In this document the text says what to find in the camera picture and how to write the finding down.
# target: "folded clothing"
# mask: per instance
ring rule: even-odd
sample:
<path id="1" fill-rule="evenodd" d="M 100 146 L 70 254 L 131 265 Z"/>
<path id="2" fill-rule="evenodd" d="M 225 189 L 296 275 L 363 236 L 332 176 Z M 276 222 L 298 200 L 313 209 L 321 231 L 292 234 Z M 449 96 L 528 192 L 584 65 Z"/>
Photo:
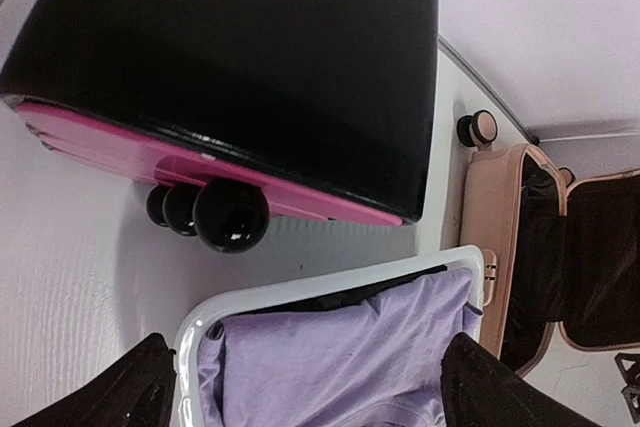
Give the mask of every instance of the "folded clothing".
<path id="1" fill-rule="evenodd" d="M 198 350 L 205 425 L 445 425 L 441 361 L 480 321 L 471 281 L 458 269 L 329 312 L 223 319 Z"/>

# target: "white wall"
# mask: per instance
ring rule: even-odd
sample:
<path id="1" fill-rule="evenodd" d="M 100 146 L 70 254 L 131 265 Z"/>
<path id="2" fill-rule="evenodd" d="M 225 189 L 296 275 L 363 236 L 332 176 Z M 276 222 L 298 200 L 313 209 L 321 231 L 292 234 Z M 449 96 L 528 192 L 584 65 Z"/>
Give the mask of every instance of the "white wall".
<path id="1" fill-rule="evenodd" d="M 640 169 L 640 134 L 542 142 L 540 146 L 556 165 L 569 167 L 578 178 Z"/>
<path id="2" fill-rule="evenodd" d="M 640 0 L 441 0 L 440 29 L 529 127 L 640 112 Z"/>

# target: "open suitcase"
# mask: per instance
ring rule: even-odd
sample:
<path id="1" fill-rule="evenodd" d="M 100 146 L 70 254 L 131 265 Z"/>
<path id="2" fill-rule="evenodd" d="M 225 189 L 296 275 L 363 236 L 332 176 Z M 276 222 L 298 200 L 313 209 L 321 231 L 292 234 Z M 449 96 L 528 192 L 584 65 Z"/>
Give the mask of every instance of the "open suitcase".
<path id="1" fill-rule="evenodd" d="M 424 269 L 434 271 L 444 266 L 474 272 L 469 302 L 481 306 L 482 255 L 472 246 L 317 278 L 227 292 L 204 302 L 185 319 L 178 333 L 176 350 L 168 348 L 162 335 L 152 334 L 85 387 L 16 427 L 168 427 L 172 410 L 181 425 L 204 426 L 196 354 L 200 340 L 220 318 L 265 306 L 291 309 L 298 301 L 309 299 L 324 299 L 319 304 L 323 309 L 331 309 L 329 304 L 333 305 L 336 300 L 336 289 L 342 294 L 348 293 L 352 299 L 369 296 L 381 288 L 410 281 L 422 275 Z M 477 339 L 479 332 L 471 336 Z M 447 425 L 595 426 L 518 379 L 473 339 L 466 334 L 454 337 L 442 362 L 441 389 Z"/>
<path id="2" fill-rule="evenodd" d="M 640 171 L 575 182 L 533 145 L 491 151 L 490 121 L 478 112 L 458 129 L 479 147 L 461 243 L 484 249 L 488 265 L 481 345 L 520 375 L 556 322 L 579 350 L 640 346 Z"/>

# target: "brown suitcase lining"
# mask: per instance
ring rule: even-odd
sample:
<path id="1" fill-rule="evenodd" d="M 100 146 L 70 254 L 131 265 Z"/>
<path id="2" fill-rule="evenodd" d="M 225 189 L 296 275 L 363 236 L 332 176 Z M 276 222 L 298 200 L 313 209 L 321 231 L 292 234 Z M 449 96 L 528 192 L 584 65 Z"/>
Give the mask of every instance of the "brown suitcase lining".
<path id="1" fill-rule="evenodd" d="M 516 259 L 500 359 L 521 373 L 563 322 L 582 350 L 640 342 L 640 176 L 591 179 L 570 189 L 559 215 L 554 178 L 525 155 Z"/>

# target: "suitcase shell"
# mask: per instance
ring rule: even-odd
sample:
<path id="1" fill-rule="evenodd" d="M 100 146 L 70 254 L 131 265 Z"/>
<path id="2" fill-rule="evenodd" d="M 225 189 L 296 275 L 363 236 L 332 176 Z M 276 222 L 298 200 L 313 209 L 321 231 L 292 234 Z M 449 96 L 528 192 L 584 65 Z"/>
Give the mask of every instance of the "suitcase shell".
<path id="1" fill-rule="evenodd" d="M 46 148 L 160 184 L 147 144 L 198 154 L 181 182 L 286 183 L 275 212 L 305 220 L 422 217 L 437 0 L 37 0 L 20 21 L 0 98 Z M 123 135 L 103 150 L 72 123 Z"/>
<path id="2" fill-rule="evenodd" d="M 169 427 L 171 414 L 181 426 L 203 427 L 197 352 L 220 319 L 345 292 L 438 266 L 469 269 L 469 303 L 482 310 L 482 254 L 459 247 L 324 276 L 225 292 L 197 306 L 184 320 L 169 351 L 160 334 L 151 334 L 89 384 L 20 422 L 15 427 Z M 477 341 L 479 332 L 471 332 Z"/>
<path id="3" fill-rule="evenodd" d="M 640 170 L 570 182 L 529 144 L 483 147 L 469 166 L 460 240 L 488 266 L 480 344 L 520 375 L 556 322 L 578 350 L 640 345 Z"/>

